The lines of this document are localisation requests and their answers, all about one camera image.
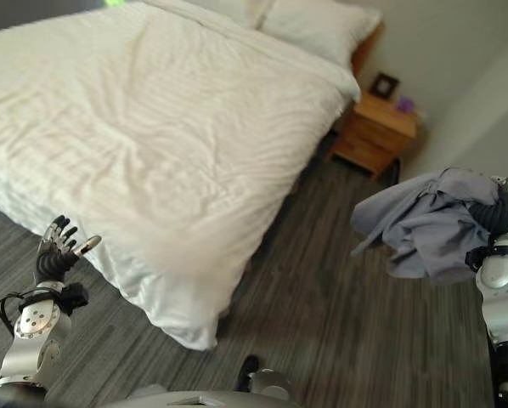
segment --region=wooden headboard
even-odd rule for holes
[[[359,72],[365,65],[365,62],[369,58],[373,48],[375,47],[377,41],[384,31],[384,23],[380,23],[371,33],[369,37],[365,39],[364,42],[358,45],[356,51],[354,51],[353,57],[351,59],[351,65],[353,67],[353,74],[355,77],[358,77]]]

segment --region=picture frame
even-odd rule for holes
[[[370,88],[370,94],[381,99],[390,99],[399,85],[399,80],[379,72]]]

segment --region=cable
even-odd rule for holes
[[[0,299],[0,319],[3,322],[3,324],[5,325],[5,327],[7,327],[7,330],[12,337],[14,337],[14,326],[12,324],[12,321],[8,318],[7,311],[5,309],[5,304],[7,303],[7,300],[9,300],[9,299],[24,300],[26,295],[29,295],[30,293],[33,293],[33,292],[51,293],[53,298],[58,302],[58,304],[61,304],[61,302],[60,302],[61,299],[59,298],[60,293],[54,289],[49,288],[49,287],[38,287],[38,288],[31,289],[30,291],[23,292],[23,293],[12,292],[12,293],[9,293],[7,296],[2,297]]]
[[[10,332],[10,335],[12,337],[14,337],[14,327],[12,325],[12,322],[8,319],[7,311],[5,310],[5,303],[10,298],[22,299],[23,297],[19,293],[15,292],[15,293],[9,293],[7,296],[0,299],[0,319],[3,322],[3,324],[5,325],[5,327],[7,327],[7,330],[8,330],[8,332]]]

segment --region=white duvet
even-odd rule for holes
[[[297,174],[358,86],[348,70],[180,2],[0,31],[0,210],[58,214],[155,326],[216,344]]]

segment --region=purple object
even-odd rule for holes
[[[396,109],[404,113],[413,113],[415,110],[415,102],[412,99],[401,97],[396,104]]]

